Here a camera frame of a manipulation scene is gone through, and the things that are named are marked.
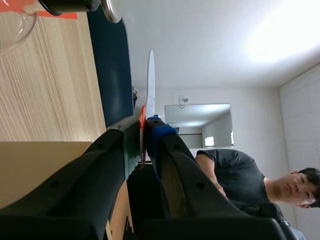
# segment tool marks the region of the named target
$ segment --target tiled wall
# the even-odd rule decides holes
[[[320,64],[280,87],[289,170],[320,169]],[[295,208],[297,227],[320,239],[320,209]]]

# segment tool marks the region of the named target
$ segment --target wooden table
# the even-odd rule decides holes
[[[86,13],[39,17],[0,57],[0,141],[94,141],[106,131]]]
[[[0,126],[0,208],[106,131],[86,13],[38,18],[29,38],[0,57]],[[130,216],[126,183],[118,196],[110,223],[115,240]]]

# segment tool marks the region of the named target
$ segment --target screw hole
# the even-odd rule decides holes
[[[54,181],[53,183],[51,183],[51,188],[56,188],[60,185],[60,182],[59,181]]]
[[[201,190],[205,188],[205,185],[202,182],[198,182],[195,186]]]

